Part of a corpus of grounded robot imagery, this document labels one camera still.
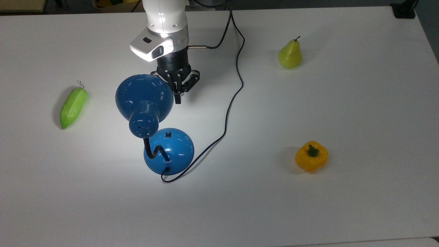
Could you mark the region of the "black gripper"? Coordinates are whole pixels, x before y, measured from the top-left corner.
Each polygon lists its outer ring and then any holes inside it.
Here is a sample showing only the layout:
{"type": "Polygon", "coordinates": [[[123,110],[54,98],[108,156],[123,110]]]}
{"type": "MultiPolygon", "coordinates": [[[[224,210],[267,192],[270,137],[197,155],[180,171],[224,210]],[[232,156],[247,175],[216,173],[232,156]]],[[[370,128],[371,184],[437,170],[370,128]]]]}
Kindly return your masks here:
{"type": "Polygon", "coordinates": [[[162,76],[166,76],[166,82],[174,94],[175,104],[181,104],[181,94],[190,91],[200,79],[198,70],[191,70],[188,60],[188,48],[171,52],[157,58],[156,72],[162,76]]]}

